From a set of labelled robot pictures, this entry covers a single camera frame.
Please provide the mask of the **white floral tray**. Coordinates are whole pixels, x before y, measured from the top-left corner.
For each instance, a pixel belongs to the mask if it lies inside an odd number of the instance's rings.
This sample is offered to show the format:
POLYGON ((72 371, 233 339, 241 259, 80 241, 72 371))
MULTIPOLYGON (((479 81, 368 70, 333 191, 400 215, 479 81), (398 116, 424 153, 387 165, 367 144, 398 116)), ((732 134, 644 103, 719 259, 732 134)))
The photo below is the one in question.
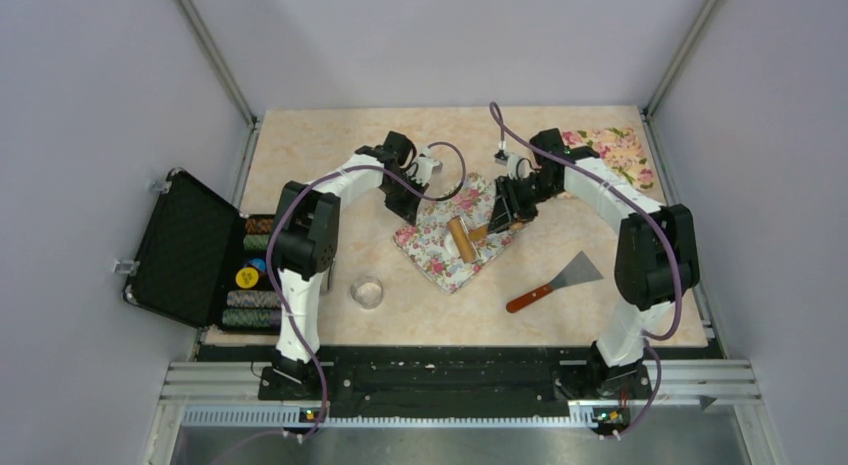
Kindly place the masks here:
POLYGON ((490 219, 495 184, 470 173, 460 192, 445 202, 428 202, 418 211, 415 225, 404 225, 393 235, 395 246, 442 292, 453 294, 464 287, 491 261, 465 264, 444 247, 446 223, 454 216, 464 217, 473 227, 490 219))

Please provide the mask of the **wooden dough roller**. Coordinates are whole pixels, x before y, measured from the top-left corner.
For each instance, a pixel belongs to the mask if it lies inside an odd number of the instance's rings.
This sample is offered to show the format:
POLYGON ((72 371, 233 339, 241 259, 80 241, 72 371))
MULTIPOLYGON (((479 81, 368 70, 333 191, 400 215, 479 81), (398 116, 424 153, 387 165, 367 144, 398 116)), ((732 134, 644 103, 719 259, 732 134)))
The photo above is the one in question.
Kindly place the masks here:
POLYGON ((525 227, 521 222, 492 227, 491 220, 471 227, 464 217, 454 216, 446 223, 444 247, 465 264, 480 260, 488 262, 501 255, 525 227))

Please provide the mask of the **white dough piece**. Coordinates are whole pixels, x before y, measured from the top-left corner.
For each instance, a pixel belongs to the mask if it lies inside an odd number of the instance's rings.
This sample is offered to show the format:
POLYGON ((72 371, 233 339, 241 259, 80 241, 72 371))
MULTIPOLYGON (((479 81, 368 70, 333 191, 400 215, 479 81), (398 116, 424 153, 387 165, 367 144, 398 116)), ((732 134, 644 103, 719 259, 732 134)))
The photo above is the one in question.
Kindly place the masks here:
POLYGON ((463 261, 475 257, 473 245, 464 231, 448 230, 444 237, 444 246, 452 257, 463 261))

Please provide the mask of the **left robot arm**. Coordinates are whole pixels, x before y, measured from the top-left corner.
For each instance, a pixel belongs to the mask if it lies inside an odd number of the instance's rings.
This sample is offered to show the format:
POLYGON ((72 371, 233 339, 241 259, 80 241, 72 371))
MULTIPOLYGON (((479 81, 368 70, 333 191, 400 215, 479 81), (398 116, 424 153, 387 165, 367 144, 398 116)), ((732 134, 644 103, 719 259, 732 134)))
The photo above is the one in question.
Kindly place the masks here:
POLYGON ((297 398, 319 389, 313 358, 322 288, 339 249, 342 211, 379 190, 385 206, 409 224, 415 222, 430 179, 442 164, 415 149, 405 135, 391 132, 377 146, 362 146, 341 166, 307 183, 288 182, 280 195, 266 251, 272 288, 281 299, 276 371, 297 398))

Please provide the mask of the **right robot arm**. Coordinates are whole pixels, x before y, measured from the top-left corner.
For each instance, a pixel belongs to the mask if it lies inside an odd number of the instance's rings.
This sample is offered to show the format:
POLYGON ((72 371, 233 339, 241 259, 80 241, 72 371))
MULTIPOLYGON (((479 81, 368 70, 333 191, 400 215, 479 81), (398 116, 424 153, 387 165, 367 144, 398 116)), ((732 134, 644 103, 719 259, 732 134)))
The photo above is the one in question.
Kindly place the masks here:
POLYGON ((495 181, 488 234, 533 221, 538 204, 568 192, 593 207, 618 235, 613 278, 620 294, 612 319, 595 340, 579 395, 609 398, 637 379, 644 341, 666 340, 680 324, 685 292, 700 280, 694 220, 684 205, 663 205, 608 167, 590 146, 572 148, 557 129, 528 144, 536 166, 501 144, 495 161, 507 173, 495 181))

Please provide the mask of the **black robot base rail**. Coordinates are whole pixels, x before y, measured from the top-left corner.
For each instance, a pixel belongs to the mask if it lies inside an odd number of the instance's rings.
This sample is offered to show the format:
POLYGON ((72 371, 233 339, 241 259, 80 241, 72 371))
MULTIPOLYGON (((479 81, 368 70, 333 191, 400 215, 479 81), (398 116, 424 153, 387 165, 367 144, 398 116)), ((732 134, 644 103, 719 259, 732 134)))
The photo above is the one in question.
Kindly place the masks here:
POLYGON ((586 347, 325 346, 318 359, 263 368, 259 399, 326 401, 334 419, 506 419, 650 395, 641 362, 609 369, 586 347))

